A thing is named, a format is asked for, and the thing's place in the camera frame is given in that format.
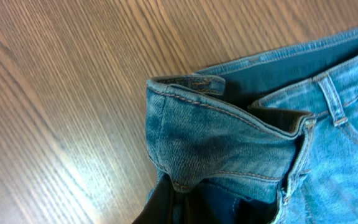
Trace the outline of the light blue denim jeans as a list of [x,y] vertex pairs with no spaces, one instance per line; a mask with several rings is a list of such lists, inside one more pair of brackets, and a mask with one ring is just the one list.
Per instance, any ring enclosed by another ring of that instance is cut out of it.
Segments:
[[358,28],[147,82],[137,223],[358,223]]

